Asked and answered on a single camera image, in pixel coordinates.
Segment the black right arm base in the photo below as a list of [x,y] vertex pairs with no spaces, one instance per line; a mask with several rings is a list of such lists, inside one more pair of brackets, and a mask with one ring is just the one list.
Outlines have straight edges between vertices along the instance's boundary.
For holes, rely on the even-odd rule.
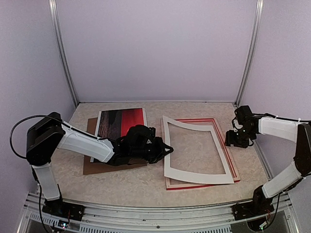
[[265,197],[262,190],[255,190],[251,201],[236,203],[231,207],[234,219],[242,220],[273,212],[272,200]]

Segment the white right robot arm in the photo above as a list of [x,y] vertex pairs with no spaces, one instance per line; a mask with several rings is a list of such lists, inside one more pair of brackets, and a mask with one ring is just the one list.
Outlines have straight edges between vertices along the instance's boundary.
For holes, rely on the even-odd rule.
[[253,201],[248,205],[252,215],[258,216],[264,211],[267,201],[281,192],[291,189],[296,183],[311,173],[311,122],[309,120],[289,119],[269,113],[253,113],[248,105],[240,106],[234,111],[233,130],[225,135],[225,145],[247,148],[256,138],[267,136],[274,143],[264,147],[265,155],[272,155],[270,162],[279,162],[285,158],[288,164],[281,162],[282,168],[270,181],[257,188]]

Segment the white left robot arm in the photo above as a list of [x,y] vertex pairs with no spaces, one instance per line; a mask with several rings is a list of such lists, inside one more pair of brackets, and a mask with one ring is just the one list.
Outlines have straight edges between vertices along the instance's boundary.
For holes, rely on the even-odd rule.
[[26,159],[35,172],[49,208],[58,216],[68,211],[61,200],[51,161],[56,149],[95,158],[110,166],[129,165],[132,160],[155,164],[173,152],[173,147],[156,136],[153,127],[136,125],[116,140],[83,132],[61,119],[57,112],[40,115],[41,120],[27,131]]

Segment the red and black photo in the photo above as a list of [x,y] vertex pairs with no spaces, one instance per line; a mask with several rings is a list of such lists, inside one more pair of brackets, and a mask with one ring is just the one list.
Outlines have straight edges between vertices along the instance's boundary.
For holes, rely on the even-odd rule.
[[98,114],[94,134],[100,138],[116,140],[136,125],[147,126],[144,108],[104,110]]

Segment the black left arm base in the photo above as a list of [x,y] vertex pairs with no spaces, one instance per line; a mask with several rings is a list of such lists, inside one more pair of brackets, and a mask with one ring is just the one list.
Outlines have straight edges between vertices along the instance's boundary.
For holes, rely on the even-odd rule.
[[62,196],[57,200],[45,199],[42,207],[42,212],[46,214],[76,221],[82,221],[84,210],[85,207],[83,205],[65,202]]

